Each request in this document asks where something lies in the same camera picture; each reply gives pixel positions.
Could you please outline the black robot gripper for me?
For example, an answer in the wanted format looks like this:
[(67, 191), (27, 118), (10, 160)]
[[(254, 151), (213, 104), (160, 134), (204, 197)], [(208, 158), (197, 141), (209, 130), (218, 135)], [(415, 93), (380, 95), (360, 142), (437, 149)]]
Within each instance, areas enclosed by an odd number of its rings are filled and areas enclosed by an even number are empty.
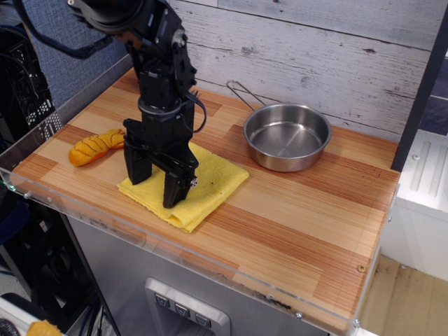
[(156, 165), (165, 173), (163, 207), (173, 208), (197, 185), (199, 163), (189, 148), (193, 136), (195, 107), (179, 101), (170, 111), (139, 103), (141, 119), (126, 119), (124, 156), (132, 185), (152, 175)]

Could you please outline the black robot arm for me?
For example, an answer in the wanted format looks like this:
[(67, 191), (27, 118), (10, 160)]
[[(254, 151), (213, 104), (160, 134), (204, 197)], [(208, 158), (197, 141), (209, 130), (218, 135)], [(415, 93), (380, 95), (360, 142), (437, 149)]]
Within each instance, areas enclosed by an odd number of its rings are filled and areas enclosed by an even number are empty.
[(124, 154), (132, 184), (153, 167), (165, 172), (163, 205), (174, 207), (193, 186), (199, 163), (189, 147), (194, 133), (196, 69), (181, 18), (166, 1), (70, 1), (80, 19), (123, 42), (139, 82), (140, 120), (126, 119)]

